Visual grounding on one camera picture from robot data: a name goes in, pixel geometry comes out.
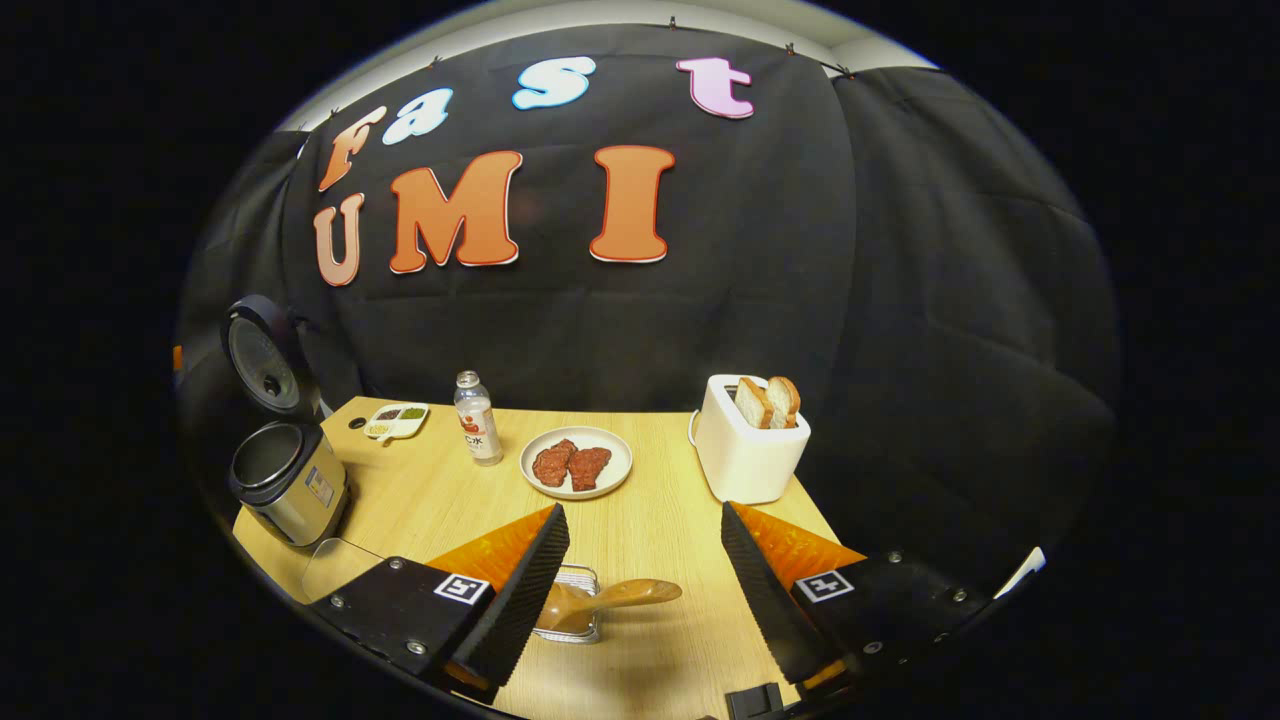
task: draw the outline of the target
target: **wooden spoon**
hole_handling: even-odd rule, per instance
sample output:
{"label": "wooden spoon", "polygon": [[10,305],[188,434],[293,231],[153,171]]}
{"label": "wooden spoon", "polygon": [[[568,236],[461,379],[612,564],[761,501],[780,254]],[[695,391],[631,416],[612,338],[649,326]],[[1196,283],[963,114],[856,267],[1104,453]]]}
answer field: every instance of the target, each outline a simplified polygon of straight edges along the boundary
{"label": "wooden spoon", "polygon": [[591,623],[591,612],[596,610],[667,602],[680,597],[681,592],[676,583],[639,579],[609,585],[593,597],[581,588],[554,583],[534,626],[540,630],[581,634],[586,632]]}

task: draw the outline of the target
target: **steak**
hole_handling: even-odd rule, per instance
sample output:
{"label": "steak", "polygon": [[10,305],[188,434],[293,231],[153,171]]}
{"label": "steak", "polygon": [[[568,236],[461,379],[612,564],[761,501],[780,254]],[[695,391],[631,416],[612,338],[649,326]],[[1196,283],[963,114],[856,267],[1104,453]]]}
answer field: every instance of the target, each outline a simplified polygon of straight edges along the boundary
{"label": "steak", "polygon": [[577,452],[577,446],[564,438],[534,457],[534,477],[549,488],[564,484],[564,469],[570,457]]}
{"label": "steak", "polygon": [[595,478],[609,464],[613,451],[603,447],[579,450],[568,459],[568,473],[573,477],[573,492],[595,489]]}

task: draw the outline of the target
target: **black metal plate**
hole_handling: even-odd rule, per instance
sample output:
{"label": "black metal plate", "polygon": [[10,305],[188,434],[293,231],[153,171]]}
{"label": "black metal plate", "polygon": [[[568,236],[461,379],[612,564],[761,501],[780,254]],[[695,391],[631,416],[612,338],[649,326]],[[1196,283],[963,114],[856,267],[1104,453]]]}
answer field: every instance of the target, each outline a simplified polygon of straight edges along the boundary
{"label": "black metal plate", "polygon": [[[494,596],[483,580],[389,557],[308,607],[361,647],[421,676],[453,655]],[[424,652],[412,652],[410,642]]]}
{"label": "black metal plate", "polygon": [[896,669],[941,646],[989,601],[911,557],[886,556],[796,580],[791,597],[856,659],[850,669],[860,675]]}

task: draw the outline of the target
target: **toast slice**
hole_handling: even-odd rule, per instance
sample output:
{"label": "toast slice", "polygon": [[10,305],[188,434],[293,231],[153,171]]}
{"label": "toast slice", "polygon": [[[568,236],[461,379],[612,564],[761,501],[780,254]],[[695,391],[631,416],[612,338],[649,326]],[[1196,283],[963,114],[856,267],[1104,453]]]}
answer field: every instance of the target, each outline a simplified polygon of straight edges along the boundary
{"label": "toast slice", "polygon": [[773,419],[769,427],[794,428],[796,427],[796,413],[800,411],[800,391],[795,383],[781,375],[769,378],[769,389],[765,391],[769,405],[773,407]]}
{"label": "toast slice", "polygon": [[737,405],[739,413],[746,418],[746,424],[753,428],[768,428],[769,421],[773,419],[773,406],[769,405],[769,397],[760,386],[746,378],[737,379],[737,393],[733,395],[733,405]]}

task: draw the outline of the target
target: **bottle label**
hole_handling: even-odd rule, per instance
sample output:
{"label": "bottle label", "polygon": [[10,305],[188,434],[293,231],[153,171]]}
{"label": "bottle label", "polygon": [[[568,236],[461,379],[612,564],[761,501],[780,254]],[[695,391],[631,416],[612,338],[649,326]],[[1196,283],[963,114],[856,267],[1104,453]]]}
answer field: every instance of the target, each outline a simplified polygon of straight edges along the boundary
{"label": "bottle label", "polygon": [[467,415],[460,410],[458,423],[462,425],[462,437],[467,441],[472,457],[488,460],[498,455],[498,427],[493,421],[492,407],[483,415]]}

